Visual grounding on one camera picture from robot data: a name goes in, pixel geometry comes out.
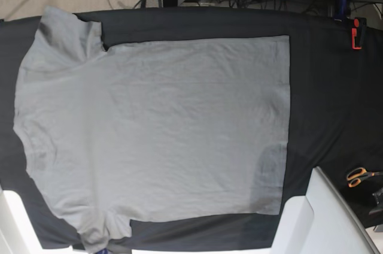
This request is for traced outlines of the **grey T-shirt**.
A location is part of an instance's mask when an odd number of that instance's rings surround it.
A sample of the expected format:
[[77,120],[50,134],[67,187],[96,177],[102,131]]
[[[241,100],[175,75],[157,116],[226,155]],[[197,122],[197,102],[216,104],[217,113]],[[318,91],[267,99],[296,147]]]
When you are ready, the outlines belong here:
[[19,68],[14,131],[51,212],[90,253],[130,222],[276,215],[290,120],[290,39],[105,49],[99,22],[48,7]]

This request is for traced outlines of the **white plastic container right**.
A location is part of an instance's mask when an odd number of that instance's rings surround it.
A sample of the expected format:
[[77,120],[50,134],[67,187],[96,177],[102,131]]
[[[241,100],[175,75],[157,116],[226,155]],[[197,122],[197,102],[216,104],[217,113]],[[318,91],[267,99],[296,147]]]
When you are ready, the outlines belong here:
[[357,216],[320,167],[303,196],[284,205],[271,253],[379,253]]

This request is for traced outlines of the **white plastic container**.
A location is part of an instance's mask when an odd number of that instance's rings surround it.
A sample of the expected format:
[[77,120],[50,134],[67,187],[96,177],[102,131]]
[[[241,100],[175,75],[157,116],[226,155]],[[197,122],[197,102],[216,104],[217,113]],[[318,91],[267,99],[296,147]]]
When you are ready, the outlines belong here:
[[303,196],[284,205],[271,253],[379,253],[357,216],[320,167]]
[[1,189],[1,253],[42,253],[21,197]]

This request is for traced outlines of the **red and black clamp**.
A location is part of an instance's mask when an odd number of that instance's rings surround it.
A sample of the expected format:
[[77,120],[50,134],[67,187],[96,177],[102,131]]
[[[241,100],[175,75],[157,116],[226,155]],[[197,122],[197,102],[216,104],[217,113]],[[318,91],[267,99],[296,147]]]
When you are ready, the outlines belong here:
[[364,37],[367,29],[367,20],[364,17],[356,17],[351,29],[352,48],[361,50],[364,43]]

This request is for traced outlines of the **white plastic container left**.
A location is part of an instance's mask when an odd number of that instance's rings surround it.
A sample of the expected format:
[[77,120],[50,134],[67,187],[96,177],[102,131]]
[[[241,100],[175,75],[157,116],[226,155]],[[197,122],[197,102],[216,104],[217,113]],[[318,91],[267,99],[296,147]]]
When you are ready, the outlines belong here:
[[1,189],[1,253],[42,253],[21,197]]

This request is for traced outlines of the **orange handled scissors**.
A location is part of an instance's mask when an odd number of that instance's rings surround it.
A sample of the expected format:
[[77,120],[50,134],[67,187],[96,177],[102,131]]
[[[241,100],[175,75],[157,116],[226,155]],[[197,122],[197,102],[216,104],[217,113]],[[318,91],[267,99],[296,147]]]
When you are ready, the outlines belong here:
[[354,188],[363,181],[377,176],[382,176],[382,171],[368,171],[364,167],[358,167],[346,175],[346,181],[349,188]]

